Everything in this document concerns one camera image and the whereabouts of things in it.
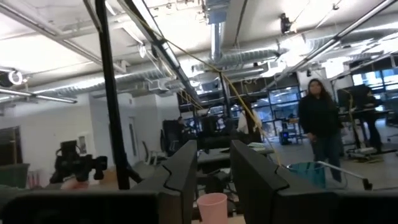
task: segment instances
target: computer monitor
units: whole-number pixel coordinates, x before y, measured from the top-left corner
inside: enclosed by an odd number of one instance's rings
[[[363,108],[369,103],[368,93],[372,91],[366,85],[356,85],[337,90],[338,104],[340,107],[349,109],[350,100],[353,100],[352,107]]]

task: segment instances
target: white ceiling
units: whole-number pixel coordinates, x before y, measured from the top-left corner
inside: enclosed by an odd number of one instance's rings
[[[76,29],[79,25],[74,24],[82,25],[85,21],[90,21],[82,0],[3,0],[2,2],[15,7],[24,15],[33,17],[44,27],[56,27],[60,32],[66,27]],[[116,13],[123,12],[117,0],[108,2]],[[168,2],[175,1],[146,0],[166,39],[189,52],[208,50],[210,27],[206,25],[201,13],[201,7],[198,5],[200,1],[195,0],[195,3],[189,6],[179,4],[178,10],[176,7],[168,8]],[[334,2],[337,0],[311,0],[309,4],[308,0],[250,0],[241,24],[239,43],[279,36],[279,16],[283,12],[292,21],[305,9],[297,19],[297,29],[300,31],[314,28],[330,11]],[[340,9],[335,11],[323,26],[353,21],[380,2],[382,0],[342,0],[339,4]],[[224,46],[227,48],[231,48],[235,40],[242,6],[243,0],[231,0],[224,33]],[[398,4],[395,4],[384,13],[397,11]],[[136,35],[140,41],[147,42],[144,36],[128,17],[120,21],[127,21],[123,29],[110,30],[114,59],[125,60],[130,64],[148,60],[140,57],[138,41],[127,32]],[[29,80],[30,85],[39,85],[101,70],[101,66],[91,63],[87,58],[44,36],[32,33],[34,33],[32,30],[0,14],[0,48],[2,49],[0,65],[14,67],[24,73],[33,73],[34,75]],[[96,32],[69,40],[92,55],[100,57],[101,51]],[[177,55],[181,54],[177,49],[174,50]]]

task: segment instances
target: black pole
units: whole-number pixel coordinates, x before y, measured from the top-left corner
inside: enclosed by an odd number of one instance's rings
[[[129,172],[127,171],[128,163],[126,152],[124,151],[123,133],[120,123],[118,94],[116,93],[116,81],[114,79],[113,58],[111,41],[109,39],[108,18],[106,16],[105,1],[96,0],[95,8],[102,28],[102,32],[99,32],[99,44],[101,46],[113,159],[116,166],[119,190],[129,190]]]
[[[220,77],[221,87],[223,88],[223,96],[224,96],[224,105],[225,105],[225,110],[226,110],[226,116],[227,116],[227,118],[232,118],[231,103],[229,101],[229,94],[227,94],[228,85],[224,82],[224,78],[223,78],[223,75],[221,74],[221,72],[218,73],[218,76]]]

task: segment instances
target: ceiling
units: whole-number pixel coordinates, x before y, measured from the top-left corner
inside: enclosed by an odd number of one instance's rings
[[[211,46],[210,26],[206,24],[200,0],[145,0],[166,39],[189,52],[208,52]],[[338,0],[250,0],[244,11],[238,38],[236,36],[243,0],[231,0],[224,29],[224,49],[244,50],[244,43],[270,37],[281,37],[279,16],[284,12],[291,21],[296,20],[298,31],[310,30],[331,11]],[[382,0],[342,0],[339,9],[321,25],[333,26],[361,17]],[[29,17],[35,24],[52,30],[57,36],[79,46],[88,54],[100,58],[98,34],[82,0],[3,0],[3,6]],[[139,53],[140,43],[148,41],[123,14],[117,0],[108,0],[108,18],[114,61],[127,65],[140,64],[149,58]],[[384,14],[398,12],[398,4]],[[29,86],[42,85],[71,77],[101,71],[101,65],[61,46],[32,29],[0,14],[0,66],[12,67],[29,75]],[[176,55],[181,51],[173,48]]]

